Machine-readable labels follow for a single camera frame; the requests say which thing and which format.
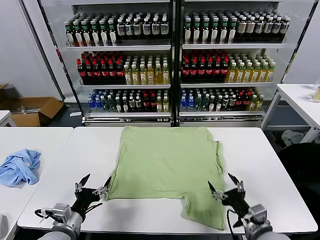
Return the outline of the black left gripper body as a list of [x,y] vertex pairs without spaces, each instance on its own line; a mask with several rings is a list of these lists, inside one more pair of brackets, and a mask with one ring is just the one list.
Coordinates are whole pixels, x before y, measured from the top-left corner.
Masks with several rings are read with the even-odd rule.
[[94,195],[94,190],[97,189],[83,187],[81,192],[74,191],[76,200],[71,206],[71,211],[85,218],[88,212],[102,205],[103,203],[99,201],[103,196]]

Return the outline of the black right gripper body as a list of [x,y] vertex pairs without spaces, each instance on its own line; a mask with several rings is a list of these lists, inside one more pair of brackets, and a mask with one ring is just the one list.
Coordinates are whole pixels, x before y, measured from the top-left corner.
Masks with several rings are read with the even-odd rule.
[[243,218],[246,214],[249,213],[250,206],[245,201],[246,191],[240,190],[237,188],[231,189],[224,193],[226,197],[221,200],[221,203],[224,206],[230,206],[233,208],[235,213]]

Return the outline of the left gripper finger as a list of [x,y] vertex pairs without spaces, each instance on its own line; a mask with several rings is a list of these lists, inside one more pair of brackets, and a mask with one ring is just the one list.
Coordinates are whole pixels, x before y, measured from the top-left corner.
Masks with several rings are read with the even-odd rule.
[[109,193],[109,187],[110,187],[111,180],[112,180],[112,177],[110,176],[103,186],[94,190],[92,193],[96,196],[104,197],[106,194]]
[[90,177],[90,174],[86,175],[85,177],[83,177],[79,183],[75,183],[75,192],[81,192],[82,188],[85,186],[85,184],[87,183],[88,179]]

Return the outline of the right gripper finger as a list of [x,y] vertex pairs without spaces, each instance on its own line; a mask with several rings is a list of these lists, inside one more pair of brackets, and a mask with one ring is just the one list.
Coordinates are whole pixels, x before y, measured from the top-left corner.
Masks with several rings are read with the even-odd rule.
[[208,186],[211,192],[211,195],[216,199],[216,200],[225,200],[227,198],[227,195],[223,192],[217,191],[214,186],[208,181]]
[[238,180],[237,177],[235,177],[234,175],[228,173],[228,176],[230,177],[230,179],[232,180],[232,182],[236,185],[237,187],[237,191],[239,193],[244,192],[244,183],[242,180]]

